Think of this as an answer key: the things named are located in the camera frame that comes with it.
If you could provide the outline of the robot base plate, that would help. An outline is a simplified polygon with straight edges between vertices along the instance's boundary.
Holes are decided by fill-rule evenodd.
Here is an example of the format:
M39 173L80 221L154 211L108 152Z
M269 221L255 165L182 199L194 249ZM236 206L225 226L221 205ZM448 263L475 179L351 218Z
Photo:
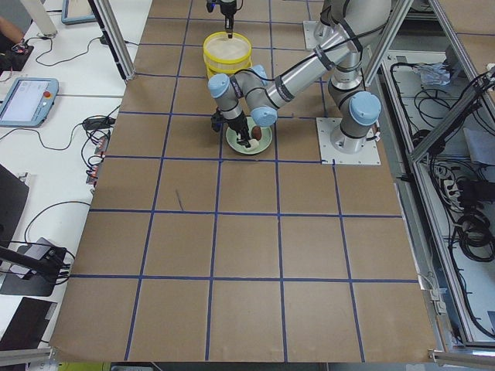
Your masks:
M306 50L314 49L329 32L329 26L320 21L304 21L302 27Z
M381 159L372 127L363 138L344 135L338 117L318 117L316 127L320 159L324 165L378 166Z

